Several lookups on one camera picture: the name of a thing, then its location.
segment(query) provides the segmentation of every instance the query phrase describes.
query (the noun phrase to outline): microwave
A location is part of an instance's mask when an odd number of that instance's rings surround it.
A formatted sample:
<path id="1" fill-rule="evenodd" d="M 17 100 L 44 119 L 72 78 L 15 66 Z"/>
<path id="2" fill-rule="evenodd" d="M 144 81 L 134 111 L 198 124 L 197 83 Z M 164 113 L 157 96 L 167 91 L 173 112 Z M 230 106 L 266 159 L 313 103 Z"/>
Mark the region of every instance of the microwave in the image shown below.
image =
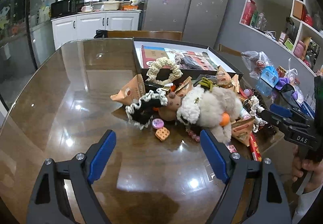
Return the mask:
<path id="1" fill-rule="evenodd" d="M 51 4 L 51 18 L 73 15 L 81 11 L 84 0 L 62 0 Z"/>

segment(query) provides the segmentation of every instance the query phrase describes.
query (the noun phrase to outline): cream scrunchie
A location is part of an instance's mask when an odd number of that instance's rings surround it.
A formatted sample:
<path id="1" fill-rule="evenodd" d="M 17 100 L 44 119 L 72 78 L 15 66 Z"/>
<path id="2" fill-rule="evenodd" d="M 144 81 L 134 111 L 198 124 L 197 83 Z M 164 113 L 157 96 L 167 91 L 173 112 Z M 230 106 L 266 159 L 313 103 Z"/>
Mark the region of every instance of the cream scrunchie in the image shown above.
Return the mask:
<path id="1" fill-rule="evenodd" d="M 172 73 L 169 75 L 168 79 L 165 81 L 156 80 L 157 74 L 159 73 L 160 69 L 163 68 L 163 66 L 170 66 Z M 179 66 L 176 65 L 176 63 L 167 57 L 161 57 L 156 59 L 155 62 L 151 64 L 151 66 L 148 69 L 147 72 L 147 80 L 149 82 L 159 84 L 159 85 L 167 85 L 173 81 L 175 81 L 178 78 L 181 78 L 182 72 L 179 69 Z"/>

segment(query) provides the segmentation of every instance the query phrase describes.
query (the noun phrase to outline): open shallow box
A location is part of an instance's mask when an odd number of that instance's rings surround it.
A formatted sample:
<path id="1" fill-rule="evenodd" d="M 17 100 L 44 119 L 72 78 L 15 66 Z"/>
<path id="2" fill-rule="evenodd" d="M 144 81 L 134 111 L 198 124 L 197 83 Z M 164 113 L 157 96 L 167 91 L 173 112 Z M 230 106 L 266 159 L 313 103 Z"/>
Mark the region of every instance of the open shallow box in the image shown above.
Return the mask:
<path id="1" fill-rule="evenodd" d="M 233 77 L 235 74 L 239 75 L 239 80 L 242 77 L 242 73 L 233 66 L 230 62 L 228 62 L 224 57 L 222 57 L 218 52 L 209 48 L 208 46 L 192 44 L 182 41 L 173 41 L 173 40 L 164 40 L 164 39 L 153 39 L 153 38 L 133 38 L 133 50 L 134 50 L 134 60 L 136 63 L 136 69 L 138 74 L 143 76 L 143 80 L 145 81 L 147 77 L 147 65 L 143 63 L 143 54 L 142 54 L 142 45 L 146 49 L 166 49 L 168 52 L 175 51 L 186 51 L 191 53 L 207 53 L 210 60 L 216 66 L 222 66 L 224 70 Z M 192 79 L 196 79 L 199 75 L 215 75 L 217 71 L 210 70 L 193 70 L 193 69 L 181 69 L 183 75 L 181 78 L 177 79 L 177 83 L 183 82 L 187 77 L 191 76 Z M 168 68 L 163 68 L 158 73 L 158 80 L 166 80 L 169 77 L 171 70 Z"/>

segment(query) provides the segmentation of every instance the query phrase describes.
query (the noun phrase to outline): white cabinet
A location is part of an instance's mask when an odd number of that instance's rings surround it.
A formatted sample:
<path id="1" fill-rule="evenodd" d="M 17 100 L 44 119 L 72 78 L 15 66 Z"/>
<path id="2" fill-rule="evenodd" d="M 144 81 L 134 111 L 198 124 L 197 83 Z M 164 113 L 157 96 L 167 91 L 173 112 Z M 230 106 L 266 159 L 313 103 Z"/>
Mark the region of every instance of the white cabinet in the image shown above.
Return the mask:
<path id="1" fill-rule="evenodd" d="M 138 30 L 138 13 L 106 13 L 108 18 L 106 30 L 136 31 Z"/>
<path id="2" fill-rule="evenodd" d="M 107 18 L 105 13 L 84 14 L 76 16 L 78 40 L 93 39 L 96 30 L 105 30 Z"/>
<path id="3" fill-rule="evenodd" d="M 55 49 L 77 40 L 76 16 L 52 21 Z"/>
<path id="4" fill-rule="evenodd" d="M 136 31 L 139 16 L 140 13 L 106 11 L 52 20 L 55 49 L 70 41 L 93 39 L 96 30 Z"/>

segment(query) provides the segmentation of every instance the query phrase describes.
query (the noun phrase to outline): white fluffy plush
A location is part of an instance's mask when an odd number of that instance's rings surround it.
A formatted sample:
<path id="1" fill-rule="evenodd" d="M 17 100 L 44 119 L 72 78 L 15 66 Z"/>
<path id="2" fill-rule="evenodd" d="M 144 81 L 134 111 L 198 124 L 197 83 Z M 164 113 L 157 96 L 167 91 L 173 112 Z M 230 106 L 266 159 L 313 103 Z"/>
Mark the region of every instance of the white fluffy plush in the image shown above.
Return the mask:
<path id="1" fill-rule="evenodd" d="M 210 128 L 217 141 L 228 143 L 231 140 L 231 124 L 224 127 L 219 125 L 222 114 L 228 113 L 231 121 L 234 121 L 239 117 L 241 109 L 241 101 L 232 90 L 213 87 L 212 91 L 204 92 L 198 85 L 184 97 L 182 106 L 177 110 L 177 119 L 186 125 L 197 124 Z"/>

